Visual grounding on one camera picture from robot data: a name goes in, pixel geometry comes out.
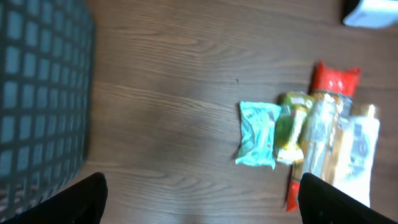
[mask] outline red bag top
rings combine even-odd
[[[345,72],[326,67],[320,61],[312,91],[324,90],[352,97],[361,76],[360,68],[352,68]]]

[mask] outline teal packet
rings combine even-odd
[[[237,164],[248,166],[272,166],[275,169],[274,148],[275,124],[281,107],[272,103],[240,102],[241,147]]]

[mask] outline black object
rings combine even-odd
[[[99,224],[107,196],[104,175],[95,173],[3,224]]]
[[[304,224],[397,224],[310,173],[301,180],[298,204]]]
[[[94,38],[85,0],[0,0],[0,222],[83,164]]]

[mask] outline red package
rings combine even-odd
[[[351,98],[354,95],[356,86],[359,82],[361,70],[359,68],[352,68],[345,72],[334,70],[326,67],[321,61],[318,65],[315,79],[312,85],[312,96],[315,98],[315,103],[323,101],[325,95],[335,95],[336,98],[348,97]],[[322,110],[321,107],[314,107],[315,110]],[[312,129],[311,127],[303,127],[303,133],[305,129]],[[330,133],[330,138],[334,138],[333,132]],[[307,154],[309,145],[316,144],[314,139],[300,140],[300,147],[303,149],[304,154]],[[290,212],[299,207],[297,197],[299,196],[300,180],[304,173],[303,161],[295,162],[293,165],[292,178],[290,180],[289,192],[287,196],[286,211]]]

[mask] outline transparent plastic wrapper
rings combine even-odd
[[[242,140],[235,163],[248,166],[271,166],[275,169],[272,149],[280,106],[252,102],[240,102],[239,105]]]
[[[300,137],[300,147],[304,161],[293,165],[290,181],[287,211],[298,208],[297,194],[304,173],[325,180],[324,170],[328,170],[332,155],[332,145],[339,129],[345,129],[351,110],[352,99],[359,82],[359,68],[341,72],[326,67],[320,62],[312,86],[314,107]]]
[[[292,165],[294,161],[304,159],[298,141],[313,102],[312,96],[300,92],[288,92],[283,97],[275,131],[274,155],[278,162]]]
[[[354,104],[352,116],[340,138],[335,139],[329,184],[370,207],[371,172],[379,136],[379,109]]]

